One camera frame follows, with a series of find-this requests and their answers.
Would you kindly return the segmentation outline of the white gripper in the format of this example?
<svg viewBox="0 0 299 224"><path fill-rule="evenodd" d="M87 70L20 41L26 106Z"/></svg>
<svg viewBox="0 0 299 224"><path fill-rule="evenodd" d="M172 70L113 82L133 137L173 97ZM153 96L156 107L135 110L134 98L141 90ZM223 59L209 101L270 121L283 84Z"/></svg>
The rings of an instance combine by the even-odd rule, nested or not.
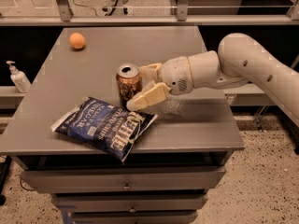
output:
<svg viewBox="0 0 299 224"><path fill-rule="evenodd" d="M178 57L167 62L152 63L139 67L143 82L142 91L130 99L126 107L138 111L166 100L172 95L189 93L193 89L192 73L187 57Z"/></svg>

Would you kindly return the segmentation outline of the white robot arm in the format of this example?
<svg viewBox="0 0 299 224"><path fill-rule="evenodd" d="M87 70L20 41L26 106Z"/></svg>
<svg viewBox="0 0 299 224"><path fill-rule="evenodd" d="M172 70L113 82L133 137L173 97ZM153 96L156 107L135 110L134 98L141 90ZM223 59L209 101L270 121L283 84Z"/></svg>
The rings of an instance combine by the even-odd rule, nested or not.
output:
<svg viewBox="0 0 299 224"><path fill-rule="evenodd" d="M248 35L229 34L216 51L145 65L139 71L148 84L127 102L131 111L159 104L170 94L203 87L232 89L252 82L299 125L299 73Z"/></svg>

